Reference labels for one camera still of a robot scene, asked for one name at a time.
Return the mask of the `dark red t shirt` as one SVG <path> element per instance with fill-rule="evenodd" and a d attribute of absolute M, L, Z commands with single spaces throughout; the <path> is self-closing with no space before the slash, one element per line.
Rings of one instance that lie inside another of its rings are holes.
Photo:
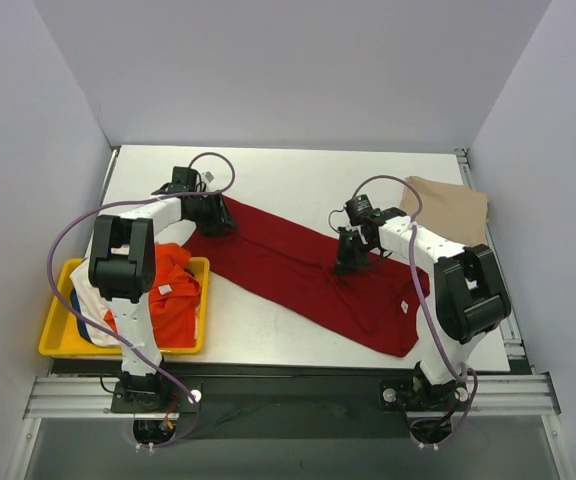
<path fill-rule="evenodd" d="M 333 273 L 331 237 L 232 198 L 238 229 L 222 237 L 194 231 L 184 246 L 213 272 L 377 352 L 406 356 L 418 341 L 420 301 L 410 268 L 386 259 L 359 273 Z"/>

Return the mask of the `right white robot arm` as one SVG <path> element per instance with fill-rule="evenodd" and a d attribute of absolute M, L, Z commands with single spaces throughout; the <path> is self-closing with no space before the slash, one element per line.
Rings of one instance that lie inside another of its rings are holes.
<path fill-rule="evenodd" d="M 434 342 L 418 363 L 422 384 L 464 383 L 474 348 L 512 310 L 492 250 L 447 240 L 396 207 L 373 207 L 365 194 L 348 200 L 344 210 L 349 225 L 338 229 L 334 273 L 366 270 L 374 250 L 408 264 Z"/>

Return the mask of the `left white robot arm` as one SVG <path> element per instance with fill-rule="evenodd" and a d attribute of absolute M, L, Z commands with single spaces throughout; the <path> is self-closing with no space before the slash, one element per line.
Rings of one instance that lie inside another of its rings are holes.
<path fill-rule="evenodd" d="M 125 396 L 159 399 L 170 390 L 171 382 L 161 373 L 149 292 L 156 277 L 155 237 L 182 220 L 208 237 L 237 229 L 223 195 L 209 192 L 207 181 L 191 167 L 175 167 L 172 180 L 153 200 L 121 214 L 100 215 L 94 223 L 88 277 L 108 302 L 121 337 Z"/>

